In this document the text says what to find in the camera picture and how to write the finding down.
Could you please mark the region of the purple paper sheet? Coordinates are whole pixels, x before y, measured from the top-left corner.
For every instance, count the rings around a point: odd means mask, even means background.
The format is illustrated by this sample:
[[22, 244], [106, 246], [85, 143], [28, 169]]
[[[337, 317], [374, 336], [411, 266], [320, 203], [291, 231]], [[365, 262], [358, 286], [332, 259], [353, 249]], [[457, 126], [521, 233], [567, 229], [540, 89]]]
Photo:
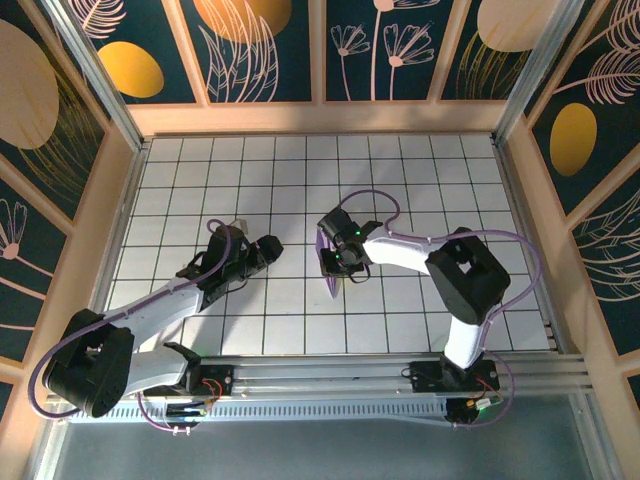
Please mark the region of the purple paper sheet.
[[339, 290], [342, 285], [342, 279], [329, 276], [325, 271], [324, 260], [322, 256], [322, 251], [328, 250], [329, 252], [334, 251], [334, 247], [327, 237], [327, 235], [322, 231], [320, 227], [316, 229], [316, 242], [315, 242], [315, 251], [317, 254], [320, 272], [322, 277], [324, 278], [327, 288], [329, 290], [329, 294], [332, 298], [336, 298], [338, 296]]

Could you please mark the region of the white grid table mat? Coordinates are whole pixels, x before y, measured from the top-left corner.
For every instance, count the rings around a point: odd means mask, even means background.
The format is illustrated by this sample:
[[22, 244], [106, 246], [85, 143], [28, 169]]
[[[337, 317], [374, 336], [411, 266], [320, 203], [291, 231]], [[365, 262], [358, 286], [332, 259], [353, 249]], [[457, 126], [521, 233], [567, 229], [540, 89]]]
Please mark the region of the white grid table mat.
[[250, 240], [278, 237], [282, 256], [146, 349], [176, 341], [202, 356], [441, 351], [450, 318], [423, 274], [374, 266], [331, 297], [315, 240], [335, 206], [417, 236], [516, 231], [486, 134], [156, 138], [103, 310], [165, 284], [205, 249], [210, 219], [240, 218]]

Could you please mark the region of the black control board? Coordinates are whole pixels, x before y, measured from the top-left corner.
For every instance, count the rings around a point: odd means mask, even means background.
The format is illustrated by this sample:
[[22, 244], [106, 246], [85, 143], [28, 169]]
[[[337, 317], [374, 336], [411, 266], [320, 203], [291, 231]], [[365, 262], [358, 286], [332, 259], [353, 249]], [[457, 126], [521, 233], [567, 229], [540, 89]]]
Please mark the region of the black control board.
[[203, 402], [186, 404], [168, 404], [165, 410], [166, 419], [174, 419], [181, 422], [195, 422], [196, 418], [205, 417], [209, 408]]

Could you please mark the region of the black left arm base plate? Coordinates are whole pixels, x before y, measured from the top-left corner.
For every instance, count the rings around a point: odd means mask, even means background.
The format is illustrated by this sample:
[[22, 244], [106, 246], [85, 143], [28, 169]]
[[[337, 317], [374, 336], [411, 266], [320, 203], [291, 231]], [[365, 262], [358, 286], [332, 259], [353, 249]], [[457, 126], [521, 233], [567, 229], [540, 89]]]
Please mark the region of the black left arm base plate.
[[231, 365], [200, 365], [188, 376], [187, 392], [194, 396], [230, 397], [233, 384]]

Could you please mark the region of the long aluminium base rail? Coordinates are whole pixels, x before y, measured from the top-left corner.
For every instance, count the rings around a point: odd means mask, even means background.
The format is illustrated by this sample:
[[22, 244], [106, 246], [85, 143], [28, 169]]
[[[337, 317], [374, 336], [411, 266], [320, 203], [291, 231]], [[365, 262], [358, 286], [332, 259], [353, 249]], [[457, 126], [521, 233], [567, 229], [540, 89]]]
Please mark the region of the long aluminium base rail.
[[[414, 393], [405, 369], [415, 361], [438, 361], [434, 355], [364, 355], [310, 357], [210, 357], [201, 365], [231, 365], [232, 394], [228, 398], [343, 399], [382, 398], [398, 394], [440, 397], [472, 397], [483, 393], [520, 395], [590, 392], [592, 381], [578, 355], [556, 353], [489, 354], [496, 364], [500, 389], [476, 392]], [[148, 397], [187, 397], [168, 388], [140, 393]]]

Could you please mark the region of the aluminium side rail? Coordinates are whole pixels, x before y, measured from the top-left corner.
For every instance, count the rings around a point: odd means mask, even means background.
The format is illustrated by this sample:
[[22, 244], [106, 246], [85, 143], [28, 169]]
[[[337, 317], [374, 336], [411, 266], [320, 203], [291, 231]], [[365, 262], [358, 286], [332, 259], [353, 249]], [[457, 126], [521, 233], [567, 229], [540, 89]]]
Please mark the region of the aluminium side rail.
[[528, 247], [522, 248], [528, 268], [528, 276], [533, 278], [536, 270], [539, 270], [540, 273], [540, 278], [533, 289], [533, 295], [541, 317], [540, 323], [544, 327], [547, 337], [546, 344], [551, 351], [556, 351], [559, 354], [574, 353], [575, 345], [571, 341], [565, 321], [558, 311], [553, 292], [550, 290], [550, 272], [543, 246], [527, 201], [524, 185], [517, 172], [511, 152], [507, 146], [500, 150], [493, 146], [493, 150], [514, 218], [516, 232], [526, 237], [538, 253], [539, 260], [536, 260], [536, 257]]
[[114, 280], [116, 267], [118, 266], [120, 250], [124, 243], [127, 225], [150, 147], [151, 140], [144, 139], [139, 151], [131, 158], [119, 202], [115, 209], [115, 216], [100, 268], [91, 293], [89, 309], [92, 311], [101, 312], [104, 307], [109, 304], [111, 285]]

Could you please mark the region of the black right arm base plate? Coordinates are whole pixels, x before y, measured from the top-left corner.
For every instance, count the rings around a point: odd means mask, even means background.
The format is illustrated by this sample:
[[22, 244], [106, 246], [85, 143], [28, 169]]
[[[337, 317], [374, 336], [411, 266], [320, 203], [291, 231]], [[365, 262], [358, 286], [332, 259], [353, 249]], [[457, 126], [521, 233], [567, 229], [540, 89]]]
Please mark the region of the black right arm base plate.
[[500, 382], [496, 364], [479, 359], [464, 370], [446, 361], [415, 361], [405, 369], [414, 393], [476, 392], [484, 388], [498, 391]]

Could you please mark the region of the aluminium corner post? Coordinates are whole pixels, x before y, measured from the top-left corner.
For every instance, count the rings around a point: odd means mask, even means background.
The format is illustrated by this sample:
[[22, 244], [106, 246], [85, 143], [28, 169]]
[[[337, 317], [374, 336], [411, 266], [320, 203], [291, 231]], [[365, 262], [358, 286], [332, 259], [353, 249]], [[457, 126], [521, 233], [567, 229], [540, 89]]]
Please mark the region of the aluminium corner post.
[[128, 145], [134, 152], [141, 152], [144, 136], [100, 61], [92, 42], [83, 32], [72, 7], [66, 0], [42, 0], [42, 4]]
[[506, 106], [492, 133], [493, 145], [500, 150], [524, 112], [533, 93], [558, 56], [562, 44], [576, 24], [585, 0], [560, 0], [541, 36], [516, 79]]

